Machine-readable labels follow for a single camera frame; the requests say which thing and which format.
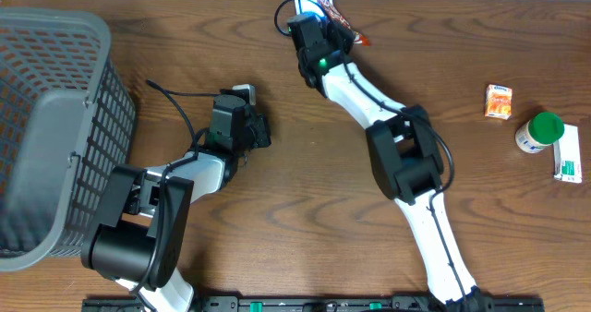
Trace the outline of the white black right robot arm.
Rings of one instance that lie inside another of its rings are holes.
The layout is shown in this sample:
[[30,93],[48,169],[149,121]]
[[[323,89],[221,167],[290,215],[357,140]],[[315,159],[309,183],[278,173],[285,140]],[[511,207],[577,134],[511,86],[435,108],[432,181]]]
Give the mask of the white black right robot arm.
[[451,183],[441,176],[453,174],[454,163],[427,112],[390,99],[362,75],[348,54],[349,29],[301,15],[288,30],[306,83],[364,128],[374,179],[407,219],[441,310],[490,310],[453,237],[444,206]]

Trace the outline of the small green white can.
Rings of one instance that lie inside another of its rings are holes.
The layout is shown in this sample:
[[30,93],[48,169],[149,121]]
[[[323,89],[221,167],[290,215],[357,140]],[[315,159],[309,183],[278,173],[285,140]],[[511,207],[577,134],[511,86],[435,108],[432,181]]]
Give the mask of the small green white can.
[[523,124],[515,133],[518,148],[526,153],[539,153],[559,140],[565,124],[559,116],[551,112],[537,114]]

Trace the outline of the red Top chocolate bar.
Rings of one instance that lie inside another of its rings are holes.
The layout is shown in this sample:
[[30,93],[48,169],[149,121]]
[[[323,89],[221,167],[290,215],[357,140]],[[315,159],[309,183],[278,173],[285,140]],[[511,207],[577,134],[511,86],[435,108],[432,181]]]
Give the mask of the red Top chocolate bar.
[[335,21],[337,24],[345,27],[354,36],[354,44],[361,44],[363,46],[370,46],[371,43],[365,35],[354,30],[348,20],[338,11],[338,9],[329,0],[316,0],[317,3],[323,8],[323,11],[331,21]]

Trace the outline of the white Panadol medicine box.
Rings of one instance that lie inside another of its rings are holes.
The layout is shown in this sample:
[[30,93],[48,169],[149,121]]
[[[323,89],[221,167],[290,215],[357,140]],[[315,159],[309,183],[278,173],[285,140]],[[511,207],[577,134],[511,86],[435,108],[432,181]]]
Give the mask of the white Panadol medicine box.
[[581,184],[583,173],[578,127],[564,126],[562,137],[553,144],[554,178],[558,181]]

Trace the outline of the orange snack packet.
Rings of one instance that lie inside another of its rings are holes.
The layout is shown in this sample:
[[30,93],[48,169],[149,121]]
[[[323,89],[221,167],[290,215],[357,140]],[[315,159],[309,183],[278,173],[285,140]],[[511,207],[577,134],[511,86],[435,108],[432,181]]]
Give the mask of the orange snack packet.
[[512,115],[513,90],[489,84],[486,88],[484,116],[507,120]]

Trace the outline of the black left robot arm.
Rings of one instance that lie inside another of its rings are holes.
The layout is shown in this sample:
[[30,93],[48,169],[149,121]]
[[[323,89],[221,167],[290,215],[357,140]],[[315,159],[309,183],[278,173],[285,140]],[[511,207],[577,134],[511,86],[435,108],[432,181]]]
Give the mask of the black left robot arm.
[[211,124],[186,154],[166,165],[117,165],[111,172],[81,247],[82,265],[129,290],[112,311],[188,311],[194,289],[179,273],[190,205],[223,189],[247,152],[267,148],[267,118],[247,86],[214,96]]

